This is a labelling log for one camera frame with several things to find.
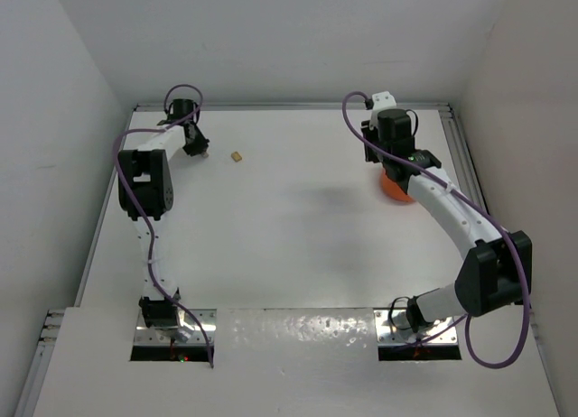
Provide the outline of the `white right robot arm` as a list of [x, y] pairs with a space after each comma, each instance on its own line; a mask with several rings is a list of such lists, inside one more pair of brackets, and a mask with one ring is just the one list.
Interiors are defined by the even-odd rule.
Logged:
[[183, 151], [208, 151], [209, 140], [198, 127], [200, 104], [178, 98], [164, 106], [165, 118], [152, 129], [134, 129], [151, 137], [133, 149], [116, 146], [118, 200], [137, 232], [144, 257], [144, 288], [139, 300], [148, 328], [177, 329], [184, 320], [180, 290], [165, 268], [163, 226], [174, 203], [169, 161]]

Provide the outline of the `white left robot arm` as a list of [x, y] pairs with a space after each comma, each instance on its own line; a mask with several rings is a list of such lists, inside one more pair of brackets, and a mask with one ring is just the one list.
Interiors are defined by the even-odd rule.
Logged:
[[424, 207], [456, 245], [462, 266], [455, 281], [412, 297], [395, 321], [420, 334], [437, 320], [479, 317], [529, 292], [532, 243], [522, 231], [498, 231], [452, 184], [441, 162], [415, 146], [408, 111], [390, 108], [372, 112], [361, 125], [368, 162], [383, 166], [394, 186]]

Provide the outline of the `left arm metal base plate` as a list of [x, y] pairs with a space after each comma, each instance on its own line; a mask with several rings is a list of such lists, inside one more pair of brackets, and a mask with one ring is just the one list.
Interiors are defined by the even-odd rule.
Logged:
[[[212, 345], [216, 333], [217, 311], [192, 310], [200, 322], [209, 343]], [[133, 345], [137, 347], [168, 347], [173, 341], [178, 347], [201, 347], [206, 340], [199, 325], [182, 309], [177, 310], [178, 319], [174, 326], [147, 327], [142, 314], [138, 315]]]

